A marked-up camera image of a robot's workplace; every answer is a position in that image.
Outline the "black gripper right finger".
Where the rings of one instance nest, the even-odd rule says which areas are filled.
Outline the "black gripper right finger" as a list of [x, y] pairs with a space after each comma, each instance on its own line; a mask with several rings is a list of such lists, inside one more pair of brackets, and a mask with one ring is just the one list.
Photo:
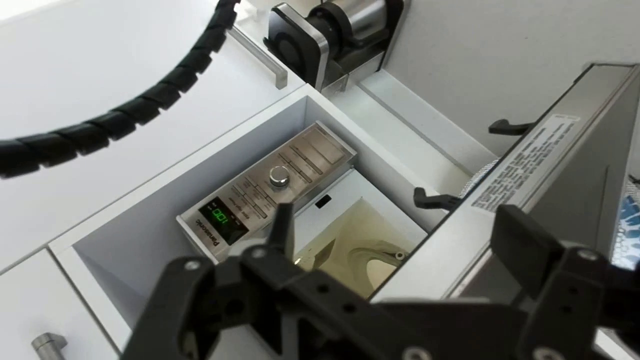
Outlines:
[[533, 300], [519, 358], [602, 360], [594, 352], [600, 328], [640, 352], [640, 267], [617, 267], [594, 247], [559, 241], [511, 203], [495, 210], [490, 250]]

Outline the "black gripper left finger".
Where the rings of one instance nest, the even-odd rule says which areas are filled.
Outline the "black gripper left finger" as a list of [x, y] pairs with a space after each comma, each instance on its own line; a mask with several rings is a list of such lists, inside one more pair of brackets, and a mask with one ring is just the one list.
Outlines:
[[121, 360], [203, 360], [219, 333], [252, 326], [286, 360], [395, 360], [390, 316], [321, 271], [296, 267], [291, 206], [279, 203], [263, 244], [221, 263], [171, 260]]

